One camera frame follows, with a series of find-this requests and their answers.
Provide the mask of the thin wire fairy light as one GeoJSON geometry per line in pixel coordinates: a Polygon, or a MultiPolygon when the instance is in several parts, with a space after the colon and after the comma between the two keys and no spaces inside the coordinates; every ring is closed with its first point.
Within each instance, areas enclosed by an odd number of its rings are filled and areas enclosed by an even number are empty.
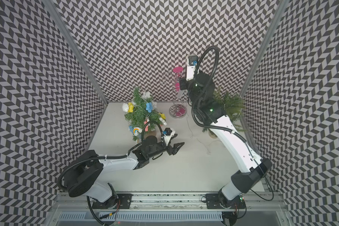
{"type": "MultiPolygon", "coordinates": [[[[212,132],[210,131],[210,129],[208,128],[202,128],[202,134],[200,134],[199,132],[194,132],[194,129],[192,129],[192,127],[190,126],[190,123],[189,123],[189,119],[191,117],[191,111],[189,111],[187,113],[187,124],[188,124],[188,128],[189,130],[191,131],[191,139],[196,139],[199,143],[201,143],[205,149],[206,149],[206,153],[208,155],[211,155],[211,151],[209,150],[209,147],[212,143],[218,141],[218,138],[217,136],[212,132]]],[[[242,136],[244,139],[245,139],[245,132],[238,132],[238,134],[240,136],[242,136]]]]}

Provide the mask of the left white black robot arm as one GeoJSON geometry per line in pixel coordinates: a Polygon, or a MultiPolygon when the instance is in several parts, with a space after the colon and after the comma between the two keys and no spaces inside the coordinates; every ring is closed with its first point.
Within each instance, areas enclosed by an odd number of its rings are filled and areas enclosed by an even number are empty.
{"type": "Polygon", "coordinates": [[[120,197],[110,183],[102,183],[99,176],[119,170],[138,170],[162,156],[163,153],[176,155],[183,142],[171,144],[177,137],[172,128],[159,129],[161,136],[145,137],[138,133],[140,143],[134,145],[126,154],[108,156],[98,155],[95,150],[88,150],[63,169],[57,178],[57,187],[67,191],[70,197],[85,196],[89,211],[101,225],[106,225],[93,210],[94,207],[116,209],[121,206],[120,197]]]}

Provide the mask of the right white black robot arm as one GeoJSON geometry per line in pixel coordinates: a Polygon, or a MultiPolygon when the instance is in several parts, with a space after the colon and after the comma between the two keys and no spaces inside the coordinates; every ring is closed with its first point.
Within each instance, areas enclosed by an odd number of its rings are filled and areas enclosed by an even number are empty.
{"type": "Polygon", "coordinates": [[[186,63],[186,77],[180,80],[179,85],[181,90],[188,92],[192,106],[191,116],[197,126],[210,130],[219,138],[239,169],[219,190],[219,203],[226,209],[239,207],[241,195],[249,192],[266,176],[272,163],[248,145],[233,125],[225,108],[214,99],[214,76],[219,63],[219,48],[210,46],[201,56],[189,55],[186,63]],[[206,74],[200,70],[200,66],[210,51],[214,51],[215,60],[211,73],[206,74]]]}

